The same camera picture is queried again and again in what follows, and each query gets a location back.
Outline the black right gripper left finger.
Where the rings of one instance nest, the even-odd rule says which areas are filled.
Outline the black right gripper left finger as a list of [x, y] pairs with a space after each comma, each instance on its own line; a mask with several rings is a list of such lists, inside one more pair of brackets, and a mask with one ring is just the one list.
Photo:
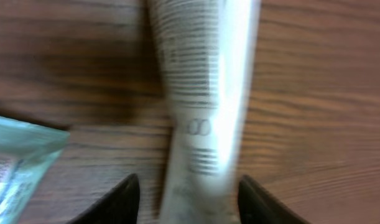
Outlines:
[[136, 224], [140, 196], [139, 178], [130, 174], [68, 224]]

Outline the white conditioner tube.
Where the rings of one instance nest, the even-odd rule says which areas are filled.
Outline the white conditioner tube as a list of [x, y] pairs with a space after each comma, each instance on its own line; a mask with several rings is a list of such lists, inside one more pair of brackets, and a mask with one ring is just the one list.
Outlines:
[[231, 223], [261, 3], [155, 0], [149, 9], [174, 121], [159, 221]]

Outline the teal snack packet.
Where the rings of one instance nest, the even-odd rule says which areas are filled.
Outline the teal snack packet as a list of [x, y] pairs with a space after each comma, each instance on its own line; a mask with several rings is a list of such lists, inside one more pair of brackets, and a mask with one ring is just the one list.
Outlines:
[[70, 133], [0, 116], [0, 224], [17, 223]]

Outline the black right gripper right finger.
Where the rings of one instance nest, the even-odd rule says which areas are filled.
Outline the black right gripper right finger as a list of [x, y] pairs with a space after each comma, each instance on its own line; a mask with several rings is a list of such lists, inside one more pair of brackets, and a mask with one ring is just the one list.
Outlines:
[[309, 224], [248, 175], [238, 184], [241, 224]]

